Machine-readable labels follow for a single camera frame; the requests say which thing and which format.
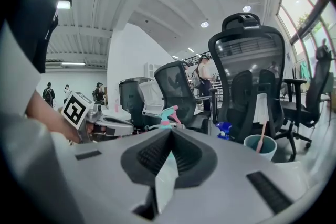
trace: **white bucket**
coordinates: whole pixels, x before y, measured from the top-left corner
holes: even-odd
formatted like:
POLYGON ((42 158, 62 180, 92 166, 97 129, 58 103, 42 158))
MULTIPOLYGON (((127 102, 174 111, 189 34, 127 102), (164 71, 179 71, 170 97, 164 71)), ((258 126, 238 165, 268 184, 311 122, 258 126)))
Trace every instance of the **white bucket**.
MULTIPOLYGON (((244 139, 244 146, 247 146, 255 151, 257 149, 257 145, 260 140, 260 137, 261 137, 260 134, 254 134, 254 135, 250 135, 246 137, 244 139)), ((260 155, 270 161, 272 160, 277 148, 278 148, 278 145, 274 139, 272 139, 269 136, 264 136, 263 147, 261 148, 260 155)))

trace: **chair headrest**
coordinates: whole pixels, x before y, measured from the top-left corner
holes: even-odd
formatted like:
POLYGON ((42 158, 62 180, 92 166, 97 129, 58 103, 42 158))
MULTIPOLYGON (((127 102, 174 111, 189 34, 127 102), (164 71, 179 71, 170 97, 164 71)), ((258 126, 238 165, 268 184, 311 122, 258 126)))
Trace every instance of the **chair headrest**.
POLYGON ((222 31, 236 27, 260 25, 260 19, 253 13, 236 13, 228 16, 222 23, 222 31))
POLYGON ((326 45, 322 45, 318 47, 316 50, 316 59, 317 60, 331 60, 331 51, 326 45))

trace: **ceiling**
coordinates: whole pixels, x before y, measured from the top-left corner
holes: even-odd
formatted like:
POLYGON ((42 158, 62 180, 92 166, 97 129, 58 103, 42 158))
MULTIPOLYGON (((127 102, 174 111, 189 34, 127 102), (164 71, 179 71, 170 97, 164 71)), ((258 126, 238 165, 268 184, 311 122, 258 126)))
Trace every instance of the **ceiling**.
POLYGON ((110 38, 126 23, 141 27, 168 53, 189 58, 208 51, 207 42, 227 16, 250 5, 264 24, 273 24, 280 0, 72 0, 59 10, 47 61, 84 61, 107 68, 110 38), (201 28, 208 21, 209 27, 201 28))

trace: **teal spray bottle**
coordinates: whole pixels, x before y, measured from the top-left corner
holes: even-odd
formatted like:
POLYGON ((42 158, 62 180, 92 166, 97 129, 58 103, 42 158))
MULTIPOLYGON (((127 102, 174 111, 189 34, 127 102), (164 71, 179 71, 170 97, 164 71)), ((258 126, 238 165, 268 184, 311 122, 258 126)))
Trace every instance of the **teal spray bottle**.
POLYGON ((172 106, 171 108, 162 110, 161 116, 158 115, 158 117, 161 118, 161 126, 160 126, 161 129, 171 129, 172 128, 168 117, 172 117, 178 124, 182 124, 176 115, 177 109, 178 109, 178 106, 175 105, 175 106, 172 106))

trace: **ceiling light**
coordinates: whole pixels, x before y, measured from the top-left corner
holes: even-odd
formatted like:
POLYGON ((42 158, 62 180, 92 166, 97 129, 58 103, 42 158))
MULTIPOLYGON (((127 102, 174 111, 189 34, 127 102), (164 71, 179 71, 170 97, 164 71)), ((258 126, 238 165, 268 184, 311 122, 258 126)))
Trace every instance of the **ceiling light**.
POLYGON ((209 26, 209 22, 202 22, 201 23, 201 27, 202 28, 206 28, 206 27, 208 27, 209 26))
POLYGON ((63 66, 85 66, 84 62, 62 62, 63 66))
POLYGON ((71 0, 59 0, 57 3, 58 9, 71 9, 72 2, 71 0))
POLYGON ((243 12, 249 12, 251 10, 251 6, 243 7, 243 12))

